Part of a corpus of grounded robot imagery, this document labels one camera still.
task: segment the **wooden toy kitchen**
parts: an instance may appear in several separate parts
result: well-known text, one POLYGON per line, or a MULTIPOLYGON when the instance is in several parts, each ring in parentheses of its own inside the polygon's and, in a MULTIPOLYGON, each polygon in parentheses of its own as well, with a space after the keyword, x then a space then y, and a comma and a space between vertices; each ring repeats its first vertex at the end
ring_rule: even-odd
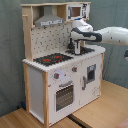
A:
POLYGON ((101 95, 105 49, 68 47, 73 20, 89 20, 90 4, 22 4, 26 109, 46 128, 101 95))

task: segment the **wall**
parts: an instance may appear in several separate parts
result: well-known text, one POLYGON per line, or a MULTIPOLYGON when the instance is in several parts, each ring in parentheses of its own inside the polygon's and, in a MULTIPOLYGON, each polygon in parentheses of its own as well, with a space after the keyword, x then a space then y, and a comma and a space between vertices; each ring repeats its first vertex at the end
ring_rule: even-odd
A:
MULTIPOLYGON (((108 26, 128 28, 127 0, 90 1, 92 4, 88 23, 94 30, 108 26)), ((20 4, 43 2, 62 2, 62 0, 0 1, 0 116, 16 110, 20 102, 25 101, 22 66, 25 55, 20 4)), ((106 48, 103 79, 128 88, 128 62, 123 57, 128 47, 95 44, 106 48)))

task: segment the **cabinet door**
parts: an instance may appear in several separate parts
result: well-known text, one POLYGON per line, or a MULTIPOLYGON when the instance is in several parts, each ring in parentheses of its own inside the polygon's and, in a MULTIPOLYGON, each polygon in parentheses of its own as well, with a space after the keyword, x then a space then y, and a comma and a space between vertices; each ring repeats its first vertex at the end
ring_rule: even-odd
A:
POLYGON ((99 97, 102 55, 86 59, 82 63, 80 105, 99 97))

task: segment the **oven window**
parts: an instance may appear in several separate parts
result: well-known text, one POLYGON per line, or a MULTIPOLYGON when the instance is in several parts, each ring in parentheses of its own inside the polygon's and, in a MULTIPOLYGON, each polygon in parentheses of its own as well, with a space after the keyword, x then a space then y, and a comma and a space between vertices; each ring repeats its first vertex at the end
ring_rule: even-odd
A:
POLYGON ((56 111, 73 103, 73 85, 56 92, 56 111))
POLYGON ((72 17, 80 16, 81 7, 72 7, 72 17))

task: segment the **knob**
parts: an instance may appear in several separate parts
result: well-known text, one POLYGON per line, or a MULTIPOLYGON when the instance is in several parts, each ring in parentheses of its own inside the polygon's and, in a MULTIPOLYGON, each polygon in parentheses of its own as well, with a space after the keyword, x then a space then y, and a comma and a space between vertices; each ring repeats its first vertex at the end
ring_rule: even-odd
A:
POLYGON ((55 73, 55 74, 54 74, 54 78, 55 78, 55 79, 59 79, 59 74, 58 74, 58 73, 55 73))
POLYGON ((72 68, 72 71, 73 71, 73 72, 77 72, 77 67, 73 67, 73 68, 72 68))

